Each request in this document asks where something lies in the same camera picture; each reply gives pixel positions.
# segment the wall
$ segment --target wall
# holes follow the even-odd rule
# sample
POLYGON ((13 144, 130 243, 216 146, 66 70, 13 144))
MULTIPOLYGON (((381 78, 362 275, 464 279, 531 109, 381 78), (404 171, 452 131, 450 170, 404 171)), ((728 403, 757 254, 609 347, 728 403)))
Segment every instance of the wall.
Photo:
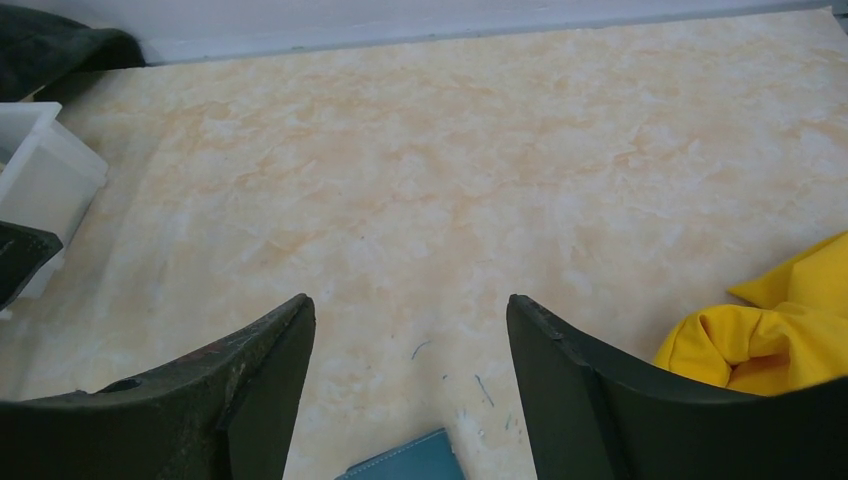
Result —
POLYGON ((148 61, 596 27, 822 6, 817 0, 0 0, 129 31, 148 61))

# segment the beige marbled surface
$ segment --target beige marbled surface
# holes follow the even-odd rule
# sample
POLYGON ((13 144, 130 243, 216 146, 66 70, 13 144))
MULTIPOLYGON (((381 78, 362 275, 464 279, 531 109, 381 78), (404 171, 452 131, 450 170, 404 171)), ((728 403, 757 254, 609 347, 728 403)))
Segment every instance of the beige marbled surface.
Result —
POLYGON ((286 478, 441 425, 470 478, 531 478, 510 293, 647 358, 848 228, 826 11, 125 71, 60 118, 110 183, 0 324, 0 395, 101 388, 306 292, 286 478))

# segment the blue book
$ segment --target blue book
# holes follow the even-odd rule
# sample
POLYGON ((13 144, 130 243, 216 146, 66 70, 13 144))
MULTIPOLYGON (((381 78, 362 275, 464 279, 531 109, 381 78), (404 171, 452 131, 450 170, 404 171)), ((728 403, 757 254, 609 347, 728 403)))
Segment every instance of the blue book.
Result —
POLYGON ((444 428, 347 469, 336 480, 465 480, 444 428))

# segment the plastic container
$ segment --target plastic container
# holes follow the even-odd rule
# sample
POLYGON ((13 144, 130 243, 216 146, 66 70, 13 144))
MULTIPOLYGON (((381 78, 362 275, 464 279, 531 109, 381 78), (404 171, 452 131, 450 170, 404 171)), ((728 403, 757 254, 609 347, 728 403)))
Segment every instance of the plastic container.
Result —
POLYGON ((109 166, 56 121, 58 103, 0 103, 0 220, 53 232, 64 248, 21 297, 38 298, 65 263, 65 250, 109 166))

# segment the yellow cloth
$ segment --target yellow cloth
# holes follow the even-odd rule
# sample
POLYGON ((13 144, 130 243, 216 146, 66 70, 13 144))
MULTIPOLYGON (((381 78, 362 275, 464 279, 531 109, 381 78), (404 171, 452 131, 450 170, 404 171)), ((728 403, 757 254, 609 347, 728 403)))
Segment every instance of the yellow cloth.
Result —
POLYGON ((710 385, 778 395, 848 375, 848 232, 686 317, 654 363, 710 385))

